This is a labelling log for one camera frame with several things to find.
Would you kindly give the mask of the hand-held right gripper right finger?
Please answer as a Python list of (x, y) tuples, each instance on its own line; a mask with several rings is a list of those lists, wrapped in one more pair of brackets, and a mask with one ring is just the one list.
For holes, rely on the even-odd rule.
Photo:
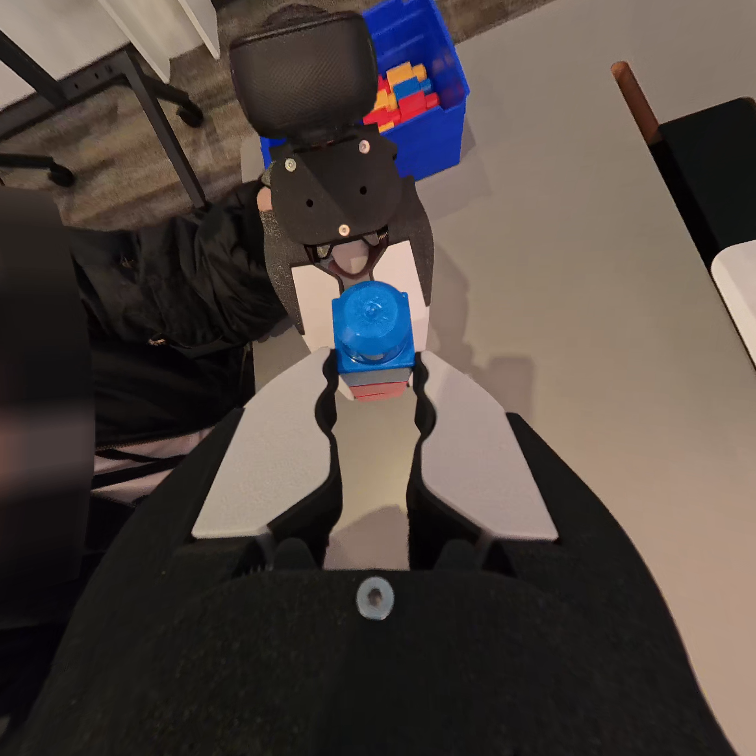
[(438, 355), (417, 354), (420, 433), (406, 490), (408, 558), (435, 562), (450, 541), (556, 543), (557, 528), (504, 408)]

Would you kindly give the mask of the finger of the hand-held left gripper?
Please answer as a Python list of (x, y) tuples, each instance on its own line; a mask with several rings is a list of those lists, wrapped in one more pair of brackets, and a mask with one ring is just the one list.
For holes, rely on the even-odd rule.
[(430, 306), (422, 292), (421, 279), (410, 241), (394, 243), (383, 251), (373, 266), (373, 280), (379, 281), (408, 295), (415, 350), (427, 346)]
[(309, 351), (334, 349), (333, 300), (342, 292), (339, 279), (318, 265), (293, 267), (291, 274), (302, 322), (302, 338)]

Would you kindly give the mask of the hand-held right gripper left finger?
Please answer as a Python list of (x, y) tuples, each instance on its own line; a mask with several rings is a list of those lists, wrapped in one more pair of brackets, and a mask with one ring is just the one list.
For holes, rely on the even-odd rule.
[(305, 542), (324, 562), (343, 513), (334, 426), (336, 354), (319, 348), (257, 393), (215, 474), (191, 535)]

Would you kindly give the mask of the blue plastic bin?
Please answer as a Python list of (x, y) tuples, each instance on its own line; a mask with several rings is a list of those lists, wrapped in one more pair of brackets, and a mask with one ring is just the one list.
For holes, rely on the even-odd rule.
[[(232, 60), (273, 184), (364, 195), (376, 179), (419, 180), (460, 161), (469, 86), (435, 2), (379, 2), (362, 13), (288, 7), (234, 43)], [(440, 106), (381, 134), (362, 119), (379, 75), (407, 61), (424, 65)]]

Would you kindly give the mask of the pile of red blocks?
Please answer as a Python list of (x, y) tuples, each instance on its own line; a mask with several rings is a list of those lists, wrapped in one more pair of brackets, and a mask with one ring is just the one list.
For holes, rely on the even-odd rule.
[(387, 90), (379, 90), (374, 108), (362, 119), (365, 126), (377, 126), (380, 132), (401, 125), (440, 106), (437, 93), (418, 91), (402, 99)]

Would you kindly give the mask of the group of yellow blocks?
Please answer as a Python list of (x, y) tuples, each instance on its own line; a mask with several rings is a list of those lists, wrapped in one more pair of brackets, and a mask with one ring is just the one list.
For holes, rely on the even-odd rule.
[(419, 80), (424, 80), (424, 79), (430, 80), (424, 65), (422, 65), (421, 63), (412, 64), (410, 61), (407, 61), (407, 62), (401, 63), (398, 66), (392, 67), (385, 74), (379, 75), (379, 78), (377, 80), (376, 97), (379, 90), (384, 89), (384, 90), (387, 90), (389, 93), (392, 93), (392, 84), (395, 84), (396, 82), (402, 82), (404, 80), (410, 79), (411, 77), (417, 77)]

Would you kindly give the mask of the person's white garment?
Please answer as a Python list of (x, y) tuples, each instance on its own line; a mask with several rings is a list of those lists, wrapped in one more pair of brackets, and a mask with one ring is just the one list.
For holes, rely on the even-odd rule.
[(95, 451), (91, 494), (135, 506), (192, 452), (213, 428)]

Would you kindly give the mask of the black flat pad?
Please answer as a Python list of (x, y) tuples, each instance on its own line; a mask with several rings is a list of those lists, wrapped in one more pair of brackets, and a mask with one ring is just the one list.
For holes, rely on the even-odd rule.
[(650, 151), (707, 272), (726, 248), (754, 241), (754, 99), (664, 122)]

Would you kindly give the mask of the instruction sheet on stand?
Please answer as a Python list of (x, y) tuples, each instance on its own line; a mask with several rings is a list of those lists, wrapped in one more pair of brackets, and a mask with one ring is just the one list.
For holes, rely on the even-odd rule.
[(713, 281), (755, 363), (755, 241), (720, 251), (711, 266)]

